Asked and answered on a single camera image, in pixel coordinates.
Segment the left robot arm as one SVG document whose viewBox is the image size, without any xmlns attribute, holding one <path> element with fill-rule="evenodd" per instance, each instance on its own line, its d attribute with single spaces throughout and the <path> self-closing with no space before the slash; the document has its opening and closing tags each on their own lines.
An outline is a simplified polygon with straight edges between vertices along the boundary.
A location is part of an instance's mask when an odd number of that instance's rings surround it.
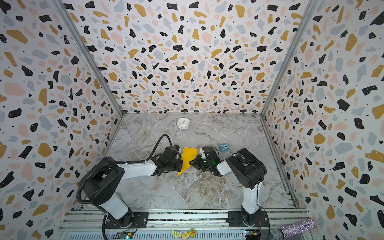
<svg viewBox="0 0 384 240">
<path fill-rule="evenodd" d="M 81 179 L 77 201 L 92 204 L 117 221 L 130 219 L 131 209 L 116 193 L 120 182 L 180 172 L 183 160 L 179 149 L 177 145 L 166 147 L 163 153 L 143 161 L 115 161 L 105 157 Z"/>
</svg>

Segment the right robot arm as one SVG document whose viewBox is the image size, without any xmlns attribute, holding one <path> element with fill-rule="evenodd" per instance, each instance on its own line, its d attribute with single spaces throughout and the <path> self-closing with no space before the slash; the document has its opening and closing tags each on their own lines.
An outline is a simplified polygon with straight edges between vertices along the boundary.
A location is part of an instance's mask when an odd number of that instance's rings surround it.
<svg viewBox="0 0 384 240">
<path fill-rule="evenodd" d="M 224 160 L 220 160 L 213 147 L 203 147 L 203 152 L 198 154 L 189 164 L 202 172 L 210 172 L 216 177 L 233 173 L 243 186 L 243 203 L 240 210 L 240 219 L 234 217 L 229 223 L 254 226 L 261 222 L 262 215 L 260 202 L 261 186 L 267 169 L 249 150 L 242 148 Z"/>
</svg>

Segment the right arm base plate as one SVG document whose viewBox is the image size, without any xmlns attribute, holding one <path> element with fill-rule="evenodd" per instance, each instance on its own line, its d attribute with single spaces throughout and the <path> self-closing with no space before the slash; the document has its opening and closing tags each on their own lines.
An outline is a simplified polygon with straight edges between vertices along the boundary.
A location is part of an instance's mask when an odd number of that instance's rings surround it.
<svg viewBox="0 0 384 240">
<path fill-rule="evenodd" d="M 267 212 L 259 209 L 256 213 L 250 215 L 246 211 L 230 211 L 226 222 L 231 228 L 259 228 L 270 226 Z"/>
</svg>

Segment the yellow square paper sheet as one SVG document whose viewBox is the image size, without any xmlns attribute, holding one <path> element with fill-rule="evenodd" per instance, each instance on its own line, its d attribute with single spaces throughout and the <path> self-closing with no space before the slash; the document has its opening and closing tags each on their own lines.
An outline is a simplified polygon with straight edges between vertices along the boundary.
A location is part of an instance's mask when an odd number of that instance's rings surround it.
<svg viewBox="0 0 384 240">
<path fill-rule="evenodd" d="M 183 172 L 185 172 L 191 165 L 190 161 L 194 160 L 197 157 L 198 149 L 194 148 L 183 148 L 182 152 L 182 170 L 178 173 L 178 176 L 180 176 Z"/>
</svg>

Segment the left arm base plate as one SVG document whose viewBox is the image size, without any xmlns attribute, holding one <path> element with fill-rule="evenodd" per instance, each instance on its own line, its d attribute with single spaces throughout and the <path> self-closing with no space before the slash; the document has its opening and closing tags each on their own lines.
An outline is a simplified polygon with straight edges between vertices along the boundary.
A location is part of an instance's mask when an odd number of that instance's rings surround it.
<svg viewBox="0 0 384 240">
<path fill-rule="evenodd" d="M 145 229 L 149 219 L 149 212 L 128 212 L 120 220 L 107 217 L 106 229 Z"/>
</svg>

